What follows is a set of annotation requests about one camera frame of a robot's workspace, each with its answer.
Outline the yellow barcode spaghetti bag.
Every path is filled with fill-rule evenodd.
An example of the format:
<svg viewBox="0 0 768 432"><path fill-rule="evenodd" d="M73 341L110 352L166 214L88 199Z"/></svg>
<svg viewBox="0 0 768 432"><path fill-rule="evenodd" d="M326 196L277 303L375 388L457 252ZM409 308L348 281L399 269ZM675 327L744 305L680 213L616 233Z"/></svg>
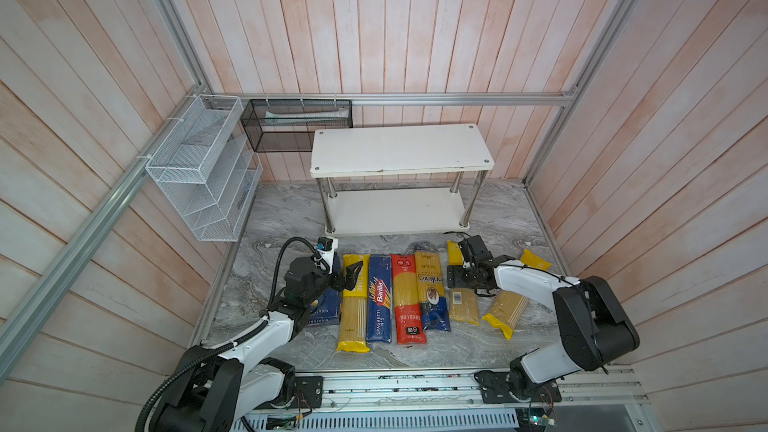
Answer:
<svg viewBox="0 0 768 432"><path fill-rule="evenodd" d="M479 308L477 295L473 289L462 287L460 279L463 268L463 256L457 243L448 240L448 302L450 304L450 319L452 321L464 322L472 325L480 324Z"/></svg>

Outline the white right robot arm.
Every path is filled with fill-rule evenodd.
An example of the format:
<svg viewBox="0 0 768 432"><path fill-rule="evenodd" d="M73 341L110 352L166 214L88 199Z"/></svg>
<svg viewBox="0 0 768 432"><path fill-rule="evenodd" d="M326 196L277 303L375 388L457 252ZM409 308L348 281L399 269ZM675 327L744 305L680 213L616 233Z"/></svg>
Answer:
<svg viewBox="0 0 768 432"><path fill-rule="evenodd" d="M598 276L557 275L537 258L494 256L483 239L458 242L461 262L451 265L451 285L517 294L554 311L559 338L510 362L506 373L474 374L486 403L557 402L556 380L595 371L640 346L640 337L608 282Z"/></svg>

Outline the yellow clear spaghetti bag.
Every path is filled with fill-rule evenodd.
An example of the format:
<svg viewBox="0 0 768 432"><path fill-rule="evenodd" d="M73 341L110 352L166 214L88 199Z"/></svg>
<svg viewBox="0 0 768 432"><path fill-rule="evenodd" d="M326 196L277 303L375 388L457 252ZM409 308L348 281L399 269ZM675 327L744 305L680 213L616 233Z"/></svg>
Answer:
<svg viewBox="0 0 768 432"><path fill-rule="evenodd" d="M544 271L548 271L551 267L550 262L528 249L523 251L520 261L524 265ZM495 296L489 310L482 316L482 320L492 328L501 331L506 340L511 340L528 303L528 298L517 293L501 291Z"/></svg>

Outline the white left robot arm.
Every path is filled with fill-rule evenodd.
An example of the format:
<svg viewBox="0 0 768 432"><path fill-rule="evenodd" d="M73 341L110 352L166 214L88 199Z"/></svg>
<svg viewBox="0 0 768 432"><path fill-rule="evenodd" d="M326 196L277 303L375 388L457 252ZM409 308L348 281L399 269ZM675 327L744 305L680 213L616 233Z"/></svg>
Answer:
<svg viewBox="0 0 768 432"><path fill-rule="evenodd" d="M285 287L260 319L213 348L194 346L139 412L137 431L228 431L254 408L295 399L295 369L269 354L306 327L312 304L327 291L355 289L364 261L345 266L334 252L315 252L289 265Z"/></svg>

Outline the blue yellow spaghetti bag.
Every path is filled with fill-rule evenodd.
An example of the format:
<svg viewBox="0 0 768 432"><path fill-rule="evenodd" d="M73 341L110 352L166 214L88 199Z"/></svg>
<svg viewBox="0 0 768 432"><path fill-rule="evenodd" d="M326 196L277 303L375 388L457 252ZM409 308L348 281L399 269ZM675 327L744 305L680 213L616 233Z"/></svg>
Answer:
<svg viewBox="0 0 768 432"><path fill-rule="evenodd" d="M417 251L414 257L422 328L450 332L449 308L440 257L437 253L425 251Z"/></svg>

